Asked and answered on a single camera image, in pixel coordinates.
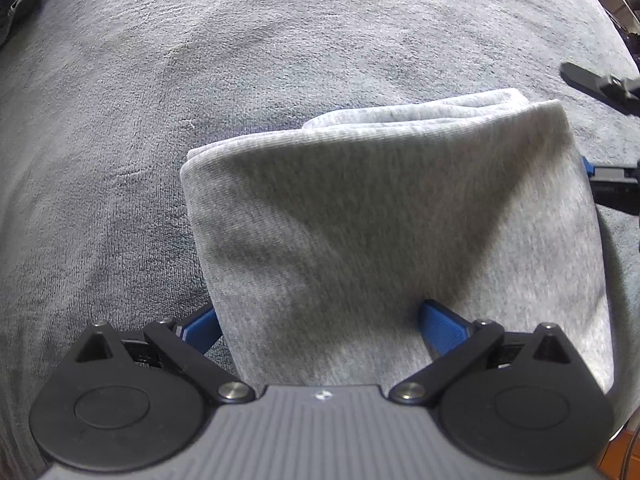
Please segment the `grey sweatshirt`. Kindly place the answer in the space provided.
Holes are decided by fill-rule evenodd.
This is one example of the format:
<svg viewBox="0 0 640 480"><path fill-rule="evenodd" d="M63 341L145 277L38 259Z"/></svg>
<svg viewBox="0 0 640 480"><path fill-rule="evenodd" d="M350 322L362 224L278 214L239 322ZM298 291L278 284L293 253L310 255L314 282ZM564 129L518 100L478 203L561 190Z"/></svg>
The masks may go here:
<svg viewBox="0 0 640 480"><path fill-rule="evenodd" d="M555 322L613 382L596 207L565 110L518 90L342 110L193 150L180 171L240 376L390 388L430 362L432 298Z"/></svg>

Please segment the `metal shoe rack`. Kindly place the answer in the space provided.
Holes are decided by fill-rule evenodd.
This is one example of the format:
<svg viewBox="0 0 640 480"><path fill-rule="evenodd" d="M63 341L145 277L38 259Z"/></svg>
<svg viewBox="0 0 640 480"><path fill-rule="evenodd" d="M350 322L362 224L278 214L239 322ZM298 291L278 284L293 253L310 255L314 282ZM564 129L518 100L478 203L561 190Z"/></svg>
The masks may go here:
<svg viewBox="0 0 640 480"><path fill-rule="evenodd" d="M639 57L639 0L599 0L634 58Z"/></svg>

